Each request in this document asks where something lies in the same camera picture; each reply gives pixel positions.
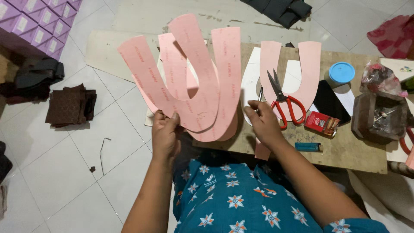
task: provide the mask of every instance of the wooden workbench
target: wooden workbench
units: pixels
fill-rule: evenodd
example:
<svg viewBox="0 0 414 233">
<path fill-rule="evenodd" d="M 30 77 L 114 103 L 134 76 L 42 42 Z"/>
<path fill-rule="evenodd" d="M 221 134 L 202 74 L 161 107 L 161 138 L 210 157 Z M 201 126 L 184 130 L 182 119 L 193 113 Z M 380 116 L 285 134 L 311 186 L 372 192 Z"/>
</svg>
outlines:
<svg viewBox="0 0 414 233">
<path fill-rule="evenodd" d="M 209 41 L 207 47 L 212 55 L 212 59 L 214 59 L 211 41 Z M 260 45 L 241 43 L 242 76 L 254 47 L 260 47 Z M 277 67 L 277 74 L 281 83 L 284 81 L 288 60 L 299 61 L 298 49 L 282 47 L 279 65 Z M 340 61 L 348 62 L 355 68 L 355 78 L 351 81 L 351 90 L 355 97 L 360 95 L 359 85 L 361 83 L 363 69 L 369 61 L 379 62 L 379 57 L 355 53 L 322 51 L 320 59 L 320 80 L 323 80 L 325 75 L 328 75 L 331 65 Z M 240 104 L 237 114 L 238 129 L 231 139 L 224 142 L 199 142 L 194 140 L 193 145 L 253 155 L 255 152 L 256 136 L 253 133 L 253 128 L 244 120 Z M 367 172 L 387 173 L 385 145 L 376 145 L 357 139 L 351 132 L 351 122 L 339 127 L 337 134 L 332 139 L 315 134 L 307 130 L 303 125 L 296 127 L 291 121 L 288 122 L 287 129 L 282 132 L 291 145 L 294 145 L 295 142 L 318 142 L 323 145 L 324 151 L 322 153 L 301 152 L 311 163 Z"/>
</svg>

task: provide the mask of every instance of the stack of purple boxes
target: stack of purple boxes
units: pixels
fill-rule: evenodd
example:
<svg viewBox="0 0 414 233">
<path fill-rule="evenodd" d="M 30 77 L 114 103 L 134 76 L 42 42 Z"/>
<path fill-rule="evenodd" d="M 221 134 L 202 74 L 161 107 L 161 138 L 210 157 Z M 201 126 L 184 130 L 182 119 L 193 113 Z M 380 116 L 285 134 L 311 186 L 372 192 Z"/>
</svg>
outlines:
<svg viewBox="0 0 414 233">
<path fill-rule="evenodd" d="M 0 0 L 0 45 L 59 60 L 82 0 Z"/>
</svg>

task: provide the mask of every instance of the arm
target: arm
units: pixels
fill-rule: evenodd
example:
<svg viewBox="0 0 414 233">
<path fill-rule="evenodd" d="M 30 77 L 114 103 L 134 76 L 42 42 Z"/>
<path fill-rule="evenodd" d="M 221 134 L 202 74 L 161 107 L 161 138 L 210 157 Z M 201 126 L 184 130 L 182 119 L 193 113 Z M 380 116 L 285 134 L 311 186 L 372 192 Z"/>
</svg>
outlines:
<svg viewBox="0 0 414 233">
<path fill-rule="evenodd" d="M 180 117 L 177 113 L 171 119 L 160 110 L 155 113 L 152 160 L 122 233 L 167 232 L 172 167 L 181 150 L 178 137 L 182 130 L 177 127 L 179 124 Z"/>
<path fill-rule="evenodd" d="M 342 218 L 366 218 L 355 203 L 283 137 L 276 115 L 266 102 L 249 101 L 245 112 L 257 138 L 269 148 L 289 176 L 293 187 L 312 213 L 325 226 Z M 253 109 L 259 109 L 259 116 Z"/>
</svg>

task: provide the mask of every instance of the floor tile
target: floor tile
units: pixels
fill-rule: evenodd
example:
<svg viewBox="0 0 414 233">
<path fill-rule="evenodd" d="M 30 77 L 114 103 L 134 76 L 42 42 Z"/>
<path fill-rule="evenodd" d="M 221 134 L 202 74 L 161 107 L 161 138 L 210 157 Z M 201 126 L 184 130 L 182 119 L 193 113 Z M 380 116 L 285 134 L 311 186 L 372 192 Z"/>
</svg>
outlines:
<svg viewBox="0 0 414 233">
<path fill-rule="evenodd" d="M 54 87 L 54 90 L 62 90 L 63 87 L 76 87 L 82 83 L 87 90 L 96 90 L 95 116 L 115 101 L 104 83 L 90 66 L 81 69 L 66 81 L 60 82 L 60 85 Z"/>
<path fill-rule="evenodd" d="M 358 0 L 330 0 L 312 14 L 312 20 L 316 20 L 348 49 L 384 21 Z"/>
<path fill-rule="evenodd" d="M 6 143 L 6 151 L 4 151 L 4 155 L 12 162 L 13 167 L 12 169 L 9 171 L 9 173 L 7 173 L 6 179 L 9 177 L 14 176 L 16 173 L 18 173 L 20 171 L 19 169 L 19 165 L 17 164 L 16 160 L 14 159 L 14 156 L 12 154 L 12 151 L 9 148 L 9 145 L 6 142 L 6 138 L 4 137 L 3 133 L 0 131 L 0 141 Z"/>
<path fill-rule="evenodd" d="M 22 174 L 45 219 L 95 182 L 70 137 L 25 167 Z"/>
<path fill-rule="evenodd" d="M 46 222 L 40 225 L 38 228 L 36 228 L 31 233 L 51 233 L 49 230 L 49 227 L 46 225 Z"/>
<path fill-rule="evenodd" d="M 114 14 L 118 11 L 118 6 L 120 4 L 121 0 L 111 0 L 110 2 L 107 2 L 107 5 L 112 10 Z"/>
<path fill-rule="evenodd" d="M 63 47 L 59 61 L 63 63 L 65 68 L 65 79 L 70 78 L 86 66 L 85 57 L 70 36 L 68 36 L 66 44 Z"/>
<path fill-rule="evenodd" d="M 93 175 L 97 180 L 103 176 L 101 149 L 103 171 L 106 174 L 144 144 L 116 103 L 94 117 L 89 129 L 80 128 L 71 137 L 88 167 L 95 166 Z"/>
<path fill-rule="evenodd" d="M 377 46 L 375 46 L 366 36 L 361 42 L 351 49 L 351 52 L 384 57 L 384 55 L 378 51 Z"/>
<path fill-rule="evenodd" d="M 86 45 L 91 31 L 110 29 L 114 17 L 114 13 L 112 13 L 109 7 L 105 5 L 78 24 L 74 25 L 70 30 L 69 35 L 78 45 L 80 51 L 86 55 Z"/>
<path fill-rule="evenodd" d="M 401 8 L 399 8 L 396 12 L 394 12 L 388 20 L 398 16 L 398 15 L 412 15 L 414 12 L 414 0 L 409 0 L 406 4 L 404 4 Z"/>
<path fill-rule="evenodd" d="M 315 20 L 310 22 L 310 41 L 317 41 L 322 43 L 322 50 L 334 52 L 349 52 L 349 49 L 339 42 L 332 34 L 323 28 Z"/>
<path fill-rule="evenodd" d="M 142 146 L 98 181 L 122 223 L 137 198 L 151 158 L 151 151 Z"/>
<path fill-rule="evenodd" d="M 174 231 L 176 230 L 176 226 L 177 226 L 177 220 L 173 214 L 173 206 L 174 206 L 174 202 L 172 199 L 170 200 L 170 214 L 168 215 L 167 233 L 174 233 Z"/>
<path fill-rule="evenodd" d="M 45 220 L 40 214 L 21 173 L 7 181 L 7 211 L 0 221 L 1 232 L 30 233 Z"/>
<path fill-rule="evenodd" d="M 55 130 L 45 123 L 48 109 L 49 101 L 32 104 L 1 126 L 20 169 L 68 136 L 65 129 Z"/>
<path fill-rule="evenodd" d="M 151 139 L 152 127 L 144 125 L 148 106 L 138 88 L 135 87 L 130 90 L 124 96 L 119 98 L 117 103 L 125 115 L 127 115 L 144 142 L 148 142 Z"/>
<path fill-rule="evenodd" d="M 97 11 L 99 8 L 105 6 L 104 0 L 87 0 L 82 1 L 79 11 L 75 16 L 73 25 L 79 23 L 84 18 L 88 17 L 93 12 Z"/>
<path fill-rule="evenodd" d="M 396 10 L 402 7 L 407 0 L 361 0 L 361 3 L 377 13 L 382 19 L 389 18 Z"/>
<path fill-rule="evenodd" d="M 3 110 L 3 113 L 0 117 L 0 125 L 4 124 L 8 120 L 10 120 L 12 117 L 16 116 L 19 112 L 25 110 L 27 107 L 29 107 L 32 103 L 26 102 L 26 103 L 20 103 L 20 104 L 6 104 Z"/>
<path fill-rule="evenodd" d="M 121 96 L 125 95 L 125 93 L 136 86 L 135 83 L 122 78 L 118 78 L 112 74 L 108 74 L 107 72 L 103 72 L 95 68 L 94 70 L 101 78 L 102 82 L 105 84 L 106 88 L 112 94 L 113 98 L 115 98 L 115 100 L 119 99 Z"/>
<path fill-rule="evenodd" d="M 148 149 L 152 152 L 152 139 L 149 140 L 147 143 Z"/>
<path fill-rule="evenodd" d="M 85 192 L 46 221 L 52 233 L 119 233 L 122 223 L 99 187 Z"/>
<path fill-rule="evenodd" d="M 329 0 L 313 0 L 312 3 L 306 2 L 312 6 L 312 14 L 319 10 L 323 5 L 325 5 Z"/>
</svg>

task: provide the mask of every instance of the scissors blade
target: scissors blade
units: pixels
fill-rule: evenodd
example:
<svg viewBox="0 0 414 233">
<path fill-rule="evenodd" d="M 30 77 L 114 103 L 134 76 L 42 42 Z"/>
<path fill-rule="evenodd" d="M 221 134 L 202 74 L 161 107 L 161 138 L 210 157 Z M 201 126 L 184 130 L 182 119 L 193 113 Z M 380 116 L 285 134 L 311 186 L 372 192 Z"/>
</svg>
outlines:
<svg viewBox="0 0 414 233">
<path fill-rule="evenodd" d="M 278 100 L 283 99 L 284 95 L 282 93 L 282 88 L 280 87 L 279 79 L 277 78 L 276 71 L 273 69 L 274 79 L 270 75 L 269 71 L 267 71 L 267 75 L 269 76 L 270 84 L 272 85 L 273 91 L 276 94 Z"/>
</svg>

